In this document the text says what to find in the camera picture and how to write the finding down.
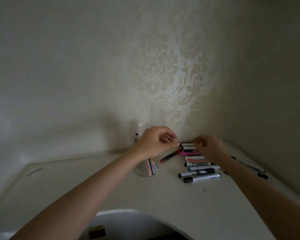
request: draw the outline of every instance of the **right arm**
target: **right arm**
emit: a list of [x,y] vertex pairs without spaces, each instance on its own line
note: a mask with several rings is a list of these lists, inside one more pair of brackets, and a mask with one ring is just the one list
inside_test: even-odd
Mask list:
[[193,142],[205,158],[231,176],[277,240],[300,239],[300,205],[233,160],[217,137],[199,136]]

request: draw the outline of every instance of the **pen holder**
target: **pen holder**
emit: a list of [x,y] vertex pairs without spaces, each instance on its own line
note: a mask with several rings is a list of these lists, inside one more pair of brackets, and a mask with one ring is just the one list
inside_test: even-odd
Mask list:
[[[134,143],[137,143],[143,132],[151,126],[137,126],[133,130]],[[148,158],[138,163],[134,169],[136,175],[141,177],[150,177],[156,173],[157,167],[153,162],[155,158]]]

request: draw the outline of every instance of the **left arm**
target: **left arm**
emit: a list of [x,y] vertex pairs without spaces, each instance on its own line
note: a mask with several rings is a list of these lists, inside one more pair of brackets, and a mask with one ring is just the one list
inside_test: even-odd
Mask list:
[[147,129],[130,150],[45,208],[11,240],[77,240],[123,177],[139,162],[179,146],[175,139],[168,127]]

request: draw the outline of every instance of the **right hand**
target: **right hand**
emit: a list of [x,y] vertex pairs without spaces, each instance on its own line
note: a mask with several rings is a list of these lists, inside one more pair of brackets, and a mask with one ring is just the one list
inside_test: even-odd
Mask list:
[[200,135],[193,139],[199,152],[212,163],[218,164],[218,159],[228,155],[222,140],[213,135]]

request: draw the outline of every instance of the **pink marker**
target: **pink marker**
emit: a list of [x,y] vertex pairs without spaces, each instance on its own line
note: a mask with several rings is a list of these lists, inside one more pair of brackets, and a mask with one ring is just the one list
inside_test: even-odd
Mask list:
[[179,153],[180,156],[200,156],[201,153],[198,151],[194,151],[194,152],[180,152]]

